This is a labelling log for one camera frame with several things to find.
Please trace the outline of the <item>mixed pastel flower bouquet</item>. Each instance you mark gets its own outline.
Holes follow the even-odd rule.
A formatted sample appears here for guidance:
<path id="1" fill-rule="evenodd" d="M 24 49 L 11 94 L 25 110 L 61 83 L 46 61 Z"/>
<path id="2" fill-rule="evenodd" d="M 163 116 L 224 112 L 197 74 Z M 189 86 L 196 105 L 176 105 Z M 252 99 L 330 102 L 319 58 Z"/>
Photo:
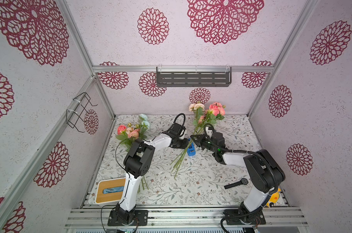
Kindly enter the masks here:
<path id="1" fill-rule="evenodd" d="M 119 125 L 117 128 L 116 139 L 119 140 L 117 147 L 114 150 L 115 161 L 120 168 L 124 167 L 119 163 L 117 158 L 117 150 L 123 145 L 126 147 L 126 152 L 129 152 L 133 143 L 137 139 L 145 140 L 147 136 L 145 135 L 146 131 L 150 128 L 150 122 L 148 116 L 145 114 L 138 115 L 138 122 L 136 124 L 131 124 L 130 122 L 127 125 Z"/>

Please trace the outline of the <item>yellow plush bear toy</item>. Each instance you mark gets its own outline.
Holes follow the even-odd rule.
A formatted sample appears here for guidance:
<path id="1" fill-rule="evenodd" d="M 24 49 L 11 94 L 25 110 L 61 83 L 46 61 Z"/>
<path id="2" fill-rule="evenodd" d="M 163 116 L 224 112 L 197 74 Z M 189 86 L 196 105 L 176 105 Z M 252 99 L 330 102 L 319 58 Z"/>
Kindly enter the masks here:
<path id="1" fill-rule="evenodd" d="M 280 196 L 281 196 L 281 195 L 280 195 L 280 192 L 281 192 L 281 189 L 278 188 L 277 192 L 274 193 L 274 194 L 272 194 L 272 195 L 270 196 L 270 199 L 269 199 L 268 202 L 266 203 L 266 206 L 267 206 L 268 208 L 272 208 L 272 207 L 274 207 L 274 206 L 278 203 L 279 198 L 280 198 Z"/>

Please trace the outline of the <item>wooden lid tissue box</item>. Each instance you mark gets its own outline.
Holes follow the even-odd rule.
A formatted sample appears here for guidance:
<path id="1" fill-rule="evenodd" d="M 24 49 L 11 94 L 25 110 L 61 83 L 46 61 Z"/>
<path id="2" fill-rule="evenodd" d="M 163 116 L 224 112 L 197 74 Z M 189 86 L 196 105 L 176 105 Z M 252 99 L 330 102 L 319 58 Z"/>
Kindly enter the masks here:
<path id="1" fill-rule="evenodd" d="M 96 190 L 95 204 L 100 206 L 118 204 L 123 195 L 125 182 L 125 178 L 100 181 Z"/>

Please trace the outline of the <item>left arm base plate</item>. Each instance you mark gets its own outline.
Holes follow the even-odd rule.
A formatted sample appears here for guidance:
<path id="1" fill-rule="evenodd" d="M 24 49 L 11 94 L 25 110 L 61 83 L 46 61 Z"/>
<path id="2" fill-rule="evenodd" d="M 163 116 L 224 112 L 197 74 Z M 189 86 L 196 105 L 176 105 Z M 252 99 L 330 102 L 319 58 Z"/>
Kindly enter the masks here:
<path id="1" fill-rule="evenodd" d="M 146 226 L 148 221 L 147 210 L 116 211 L 109 215 L 108 226 Z"/>

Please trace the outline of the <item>pink rose bouquet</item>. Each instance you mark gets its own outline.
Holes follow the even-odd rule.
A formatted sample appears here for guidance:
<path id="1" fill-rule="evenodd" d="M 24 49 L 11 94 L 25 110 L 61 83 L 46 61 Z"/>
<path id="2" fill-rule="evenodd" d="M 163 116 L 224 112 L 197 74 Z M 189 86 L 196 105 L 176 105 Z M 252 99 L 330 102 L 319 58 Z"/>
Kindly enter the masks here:
<path id="1" fill-rule="evenodd" d="M 204 125 L 206 123 L 215 126 L 218 120 L 223 120 L 225 116 L 225 108 L 226 106 L 219 102 L 214 102 L 209 107 L 205 107 L 205 105 L 201 102 L 190 104 L 189 111 L 194 113 L 193 126 L 195 127 L 192 131 L 192 134 L 201 134 L 204 131 Z M 172 164 L 175 163 L 172 169 L 172 172 L 175 172 L 174 178 L 176 178 L 184 158 L 187 155 L 188 148 L 191 146 L 191 144 L 192 140 L 187 139 L 187 147 L 172 162 Z"/>

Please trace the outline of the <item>black round knob tool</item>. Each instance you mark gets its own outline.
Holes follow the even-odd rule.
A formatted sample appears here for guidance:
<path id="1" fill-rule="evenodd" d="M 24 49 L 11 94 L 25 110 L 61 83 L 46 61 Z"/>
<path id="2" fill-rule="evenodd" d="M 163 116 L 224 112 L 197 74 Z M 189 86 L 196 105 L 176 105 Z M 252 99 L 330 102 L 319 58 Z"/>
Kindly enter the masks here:
<path id="1" fill-rule="evenodd" d="M 248 180 L 246 178 L 241 178 L 240 181 L 225 185 L 224 189 L 230 189 L 230 188 L 237 187 L 237 186 L 240 186 L 240 185 L 247 185 L 248 183 L 249 182 L 248 182 Z"/>

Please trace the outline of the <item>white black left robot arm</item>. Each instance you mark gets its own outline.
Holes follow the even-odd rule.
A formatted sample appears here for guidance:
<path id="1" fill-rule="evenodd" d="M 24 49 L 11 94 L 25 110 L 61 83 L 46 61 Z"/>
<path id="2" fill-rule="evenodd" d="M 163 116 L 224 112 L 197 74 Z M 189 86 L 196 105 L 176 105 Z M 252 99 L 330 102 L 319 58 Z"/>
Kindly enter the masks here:
<path id="1" fill-rule="evenodd" d="M 142 177 L 149 171 L 154 154 L 164 148 L 185 149 L 188 140 L 185 139 L 185 130 L 177 133 L 162 132 L 150 141 L 137 139 L 124 159 L 125 186 L 119 206 L 124 211 L 135 209 L 137 192 Z"/>

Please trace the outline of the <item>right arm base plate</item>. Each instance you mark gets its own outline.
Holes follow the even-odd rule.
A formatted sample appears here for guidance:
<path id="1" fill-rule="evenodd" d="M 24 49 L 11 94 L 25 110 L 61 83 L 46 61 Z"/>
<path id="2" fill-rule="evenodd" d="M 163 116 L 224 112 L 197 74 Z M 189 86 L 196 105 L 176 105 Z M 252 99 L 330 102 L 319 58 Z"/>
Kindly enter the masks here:
<path id="1" fill-rule="evenodd" d="M 240 207 L 237 209 L 226 209 L 223 214 L 227 225 L 264 225 L 266 220 L 262 210 L 262 207 L 258 207 L 254 211 L 249 212 Z"/>

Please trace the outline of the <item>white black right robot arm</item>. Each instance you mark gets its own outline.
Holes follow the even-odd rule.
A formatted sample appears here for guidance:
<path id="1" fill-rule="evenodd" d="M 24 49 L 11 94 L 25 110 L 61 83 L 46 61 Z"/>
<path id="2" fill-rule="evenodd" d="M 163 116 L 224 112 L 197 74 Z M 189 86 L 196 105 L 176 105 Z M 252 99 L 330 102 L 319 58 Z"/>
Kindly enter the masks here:
<path id="1" fill-rule="evenodd" d="M 212 136 L 206 133 L 190 136 L 197 147 L 212 152 L 215 160 L 223 165 L 246 167 L 253 184 L 241 208 L 252 213 L 262 208 L 271 196 L 278 191 L 279 184 L 285 180 L 283 170 L 278 166 L 267 150 L 246 151 L 230 150 L 225 147 L 222 133 L 214 132 Z"/>

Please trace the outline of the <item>grey wall shelf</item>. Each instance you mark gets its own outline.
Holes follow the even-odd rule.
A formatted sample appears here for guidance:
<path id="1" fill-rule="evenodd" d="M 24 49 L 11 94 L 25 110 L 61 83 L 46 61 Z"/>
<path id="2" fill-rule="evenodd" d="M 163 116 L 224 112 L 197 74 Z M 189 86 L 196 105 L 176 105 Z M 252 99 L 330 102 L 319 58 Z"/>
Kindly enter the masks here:
<path id="1" fill-rule="evenodd" d="M 159 87 L 229 87 L 232 83 L 231 67 L 222 71 L 165 71 L 156 68 Z"/>

